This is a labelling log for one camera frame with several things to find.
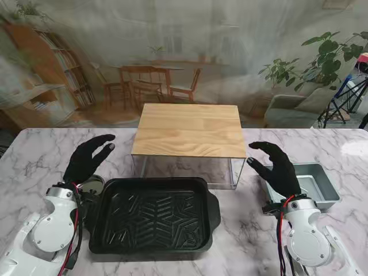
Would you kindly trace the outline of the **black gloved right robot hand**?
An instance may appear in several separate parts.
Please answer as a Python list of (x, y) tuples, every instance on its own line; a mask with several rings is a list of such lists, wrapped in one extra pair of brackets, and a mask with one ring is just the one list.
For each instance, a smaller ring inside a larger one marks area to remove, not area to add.
[(249, 144), (255, 150), (262, 150), (273, 163), (272, 170), (265, 167), (257, 159), (249, 157), (246, 162), (261, 178), (263, 178), (278, 194), (289, 198), (301, 194), (300, 184), (292, 162), (286, 153), (276, 144), (267, 141), (256, 141)]

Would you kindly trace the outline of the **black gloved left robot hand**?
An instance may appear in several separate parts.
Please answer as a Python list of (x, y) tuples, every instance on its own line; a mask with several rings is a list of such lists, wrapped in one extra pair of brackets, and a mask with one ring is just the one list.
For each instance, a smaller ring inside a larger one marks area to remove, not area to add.
[(88, 180), (99, 165), (114, 150), (113, 134), (96, 136), (79, 145), (70, 157), (63, 180), (66, 184), (80, 184)]

